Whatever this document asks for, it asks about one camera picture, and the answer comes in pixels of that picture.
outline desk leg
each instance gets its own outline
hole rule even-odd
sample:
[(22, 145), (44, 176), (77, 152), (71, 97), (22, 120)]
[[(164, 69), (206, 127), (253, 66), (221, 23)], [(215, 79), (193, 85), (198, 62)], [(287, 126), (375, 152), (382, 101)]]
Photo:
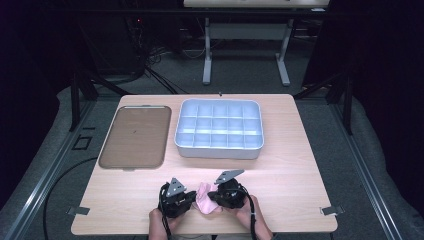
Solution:
[(209, 18), (205, 19), (205, 67), (203, 69), (203, 84), (209, 85), (211, 83), (212, 71), (212, 53), (211, 53), (211, 38), (209, 34)]
[(284, 38), (283, 38), (283, 43), (281, 44), (280, 53), (275, 54), (277, 59), (278, 70), (280, 71), (281, 81), (283, 83), (283, 86), (285, 87), (290, 86), (289, 75), (287, 74), (286, 65), (284, 64), (284, 57), (286, 55), (287, 46), (289, 45), (292, 29), (293, 29), (293, 20), (291, 19), (287, 23), (286, 29), (284, 30)]

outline white desk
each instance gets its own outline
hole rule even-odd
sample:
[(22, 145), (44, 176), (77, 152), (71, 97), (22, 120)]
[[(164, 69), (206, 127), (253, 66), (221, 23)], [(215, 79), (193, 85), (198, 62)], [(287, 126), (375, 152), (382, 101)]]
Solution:
[[(281, 8), (312, 9), (326, 8), (329, 0), (184, 0), (185, 7), (191, 8)], [(284, 64), (287, 45), (292, 32), (293, 20), (287, 24), (221, 24), (205, 20), (205, 66), (203, 84), (211, 81), (212, 53), (211, 39), (264, 39), (282, 40), (280, 52), (275, 54), (283, 86), (290, 86), (289, 76)]]
[[(94, 167), (80, 206), (88, 215), (77, 215), (76, 235), (148, 234), (148, 213), (158, 205), (159, 190), (176, 177), (197, 190), (201, 182), (213, 183), (224, 170), (245, 169), (236, 177), (258, 197), (273, 232), (332, 232), (334, 216), (320, 208), (330, 206), (314, 155), (295, 102), (290, 95), (223, 95), (223, 99), (250, 99), (261, 107), (265, 144), (256, 160), (184, 158), (174, 135), (183, 100), (219, 98), (218, 95), (131, 95), (119, 107), (166, 105), (172, 109), (165, 160), (157, 169), (123, 171)], [(226, 211), (203, 215), (190, 209), (174, 234), (246, 233)]]

